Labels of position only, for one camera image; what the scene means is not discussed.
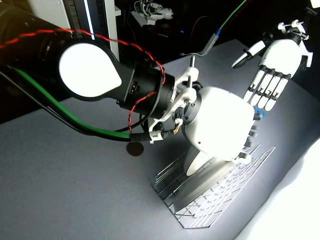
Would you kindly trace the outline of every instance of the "white robotic hand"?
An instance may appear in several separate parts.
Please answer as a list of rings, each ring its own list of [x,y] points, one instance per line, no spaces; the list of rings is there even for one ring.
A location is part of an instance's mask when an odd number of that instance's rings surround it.
[[[298,70],[302,56],[307,57],[306,67],[311,67],[313,53],[305,47],[304,40],[308,40],[309,36],[302,23],[298,20],[289,25],[279,23],[277,29],[282,32],[281,38],[273,42],[267,38],[257,42],[233,63],[234,69],[239,68],[267,47],[259,63],[259,70],[243,97],[252,106],[270,111],[285,89],[288,79]]]

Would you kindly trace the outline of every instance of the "table surface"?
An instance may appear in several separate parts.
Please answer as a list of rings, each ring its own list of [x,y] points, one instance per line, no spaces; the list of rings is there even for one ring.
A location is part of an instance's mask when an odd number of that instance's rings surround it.
[[[243,48],[233,40],[196,57],[199,81],[242,97],[260,60],[232,69]],[[189,62],[188,56],[175,60],[164,65],[165,71],[178,76]],[[128,111],[112,99],[70,98],[62,104],[97,127],[127,124]],[[211,228],[186,230],[151,186],[155,174],[188,148],[181,133],[155,145],[145,142],[144,153],[132,157],[126,143],[81,135],[43,110],[6,122],[0,125],[0,238],[234,239],[319,136],[320,103],[289,81],[258,127],[259,151],[277,146],[275,152]]]

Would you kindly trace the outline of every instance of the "wire rack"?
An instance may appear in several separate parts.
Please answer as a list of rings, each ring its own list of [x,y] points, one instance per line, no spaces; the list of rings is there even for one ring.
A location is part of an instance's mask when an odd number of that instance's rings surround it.
[[[174,210],[174,199],[181,187],[190,179],[183,170],[186,152],[157,174],[153,188],[185,229],[209,228],[217,221],[275,149],[276,147],[269,149],[249,164],[235,164],[225,176],[177,212]],[[209,160],[203,168],[206,168],[213,160],[214,158]]]

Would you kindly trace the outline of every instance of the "robot finger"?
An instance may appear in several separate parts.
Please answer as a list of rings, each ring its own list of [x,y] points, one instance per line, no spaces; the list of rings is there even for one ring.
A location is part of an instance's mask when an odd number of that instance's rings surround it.
[[[277,99],[280,97],[281,93],[283,92],[283,90],[285,89],[286,85],[288,83],[288,79],[287,78],[281,78],[281,80],[279,81],[278,85],[276,86],[275,90],[273,91],[271,98],[268,100],[268,102],[266,103],[264,109],[266,111],[270,111],[274,105],[276,104]]]
[[[275,88],[277,87],[279,81],[280,81],[279,75],[273,76],[268,87],[266,88],[261,99],[258,102],[258,105],[257,105],[258,108],[263,109],[266,106],[268,100],[271,98],[272,93],[274,92]]]
[[[250,100],[250,98],[252,97],[252,95],[254,94],[254,91],[256,90],[257,86],[259,85],[261,79],[264,77],[265,75],[265,71],[266,71],[266,67],[262,66],[258,72],[255,74],[249,88],[247,89],[243,100],[245,100],[246,102],[248,102]]]
[[[250,101],[250,105],[251,106],[255,106],[258,104],[261,96],[264,94],[267,86],[269,85],[271,79],[273,78],[275,71],[274,69],[271,70],[270,72],[268,72],[264,78],[262,79],[262,82],[260,84],[260,86],[258,87],[256,93],[253,95],[251,101]]]

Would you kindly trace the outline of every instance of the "green cable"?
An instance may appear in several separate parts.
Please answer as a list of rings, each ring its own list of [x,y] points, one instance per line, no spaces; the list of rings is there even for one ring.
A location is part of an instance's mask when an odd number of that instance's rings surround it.
[[[119,137],[124,139],[129,139],[129,133],[117,132],[117,131],[110,131],[101,128],[97,128],[94,126],[90,126],[81,120],[79,120],[76,116],[74,116],[71,112],[69,112],[66,108],[64,108],[53,96],[50,95],[42,86],[40,86],[31,76],[25,73],[22,70],[13,68],[16,72],[18,72],[25,80],[27,80],[30,84],[32,84],[39,92],[41,92],[52,104],[54,104],[57,108],[59,108],[62,112],[68,115],[73,121],[77,122],[78,124],[82,125],[83,127],[95,131],[100,134],[105,134],[113,137]]]
[[[226,23],[230,20],[230,18],[233,16],[233,14],[235,14],[236,11],[238,11],[239,8],[242,7],[243,4],[245,4],[247,0],[243,0],[242,3],[240,3],[240,5],[228,16],[228,18],[222,23],[220,29],[222,29]]]

